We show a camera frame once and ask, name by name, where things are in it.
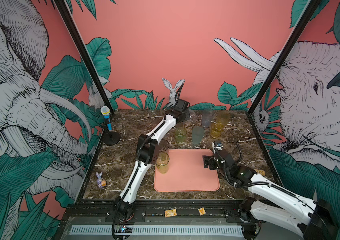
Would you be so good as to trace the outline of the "tall smoky grey glass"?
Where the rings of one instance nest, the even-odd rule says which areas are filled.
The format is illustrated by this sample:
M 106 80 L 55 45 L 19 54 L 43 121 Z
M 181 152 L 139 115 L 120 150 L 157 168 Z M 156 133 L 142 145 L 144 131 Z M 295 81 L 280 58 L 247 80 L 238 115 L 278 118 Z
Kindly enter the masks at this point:
M 160 153 L 168 153 L 170 148 L 170 143 L 168 140 L 162 139 L 159 143 L 159 152 Z

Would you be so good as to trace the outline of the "tall green glass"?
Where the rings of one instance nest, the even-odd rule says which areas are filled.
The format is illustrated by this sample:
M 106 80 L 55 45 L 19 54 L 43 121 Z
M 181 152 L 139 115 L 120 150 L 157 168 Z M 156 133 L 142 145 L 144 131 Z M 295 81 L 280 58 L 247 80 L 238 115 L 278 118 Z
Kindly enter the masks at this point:
M 156 170 L 161 174 L 166 174 L 169 167 L 169 155 L 164 152 L 160 152 L 155 162 Z

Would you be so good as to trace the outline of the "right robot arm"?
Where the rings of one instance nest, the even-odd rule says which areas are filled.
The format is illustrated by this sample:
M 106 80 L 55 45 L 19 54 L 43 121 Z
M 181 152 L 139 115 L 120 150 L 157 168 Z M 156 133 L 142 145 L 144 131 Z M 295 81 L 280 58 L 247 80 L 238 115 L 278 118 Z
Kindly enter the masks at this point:
M 267 205 L 247 197 L 237 209 L 236 216 L 245 223 L 256 222 L 250 233 L 243 231 L 247 240 L 259 234 L 262 222 L 269 222 L 289 230 L 305 240 L 335 240 L 339 225 L 330 203 L 299 196 L 273 182 L 255 170 L 239 165 L 222 147 L 214 149 L 212 156 L 203 156 L 204 168 L 218 171 L 236 189 L 244 189 L 273 203 Z

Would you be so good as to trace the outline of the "tall clear glass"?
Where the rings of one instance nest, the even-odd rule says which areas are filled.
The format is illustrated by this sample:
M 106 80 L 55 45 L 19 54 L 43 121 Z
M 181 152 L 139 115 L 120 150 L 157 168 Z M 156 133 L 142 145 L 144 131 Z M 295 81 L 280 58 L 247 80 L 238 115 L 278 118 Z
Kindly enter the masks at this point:
M 198 116 L 194 110 L 188 109 L 189 121 L 195 123 L 198 120 Z

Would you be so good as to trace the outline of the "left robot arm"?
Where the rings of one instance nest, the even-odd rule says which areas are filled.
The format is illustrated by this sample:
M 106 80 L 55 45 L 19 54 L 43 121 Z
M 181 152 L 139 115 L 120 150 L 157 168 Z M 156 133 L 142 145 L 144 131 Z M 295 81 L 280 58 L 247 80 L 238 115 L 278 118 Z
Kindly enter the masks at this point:
M 148 169 L 158 159 L 159 143 L 170 129 L 190 116 L 189 107 L 189 102 L 181 99 L 176 100 L 175 105 L 164 111 L 163 119 L 152 131 L 139 136 L 133 171 L 125 188 L 114 201 L 116 216 L 121 216 L 125 219 L 130 217 L 142 180 Z

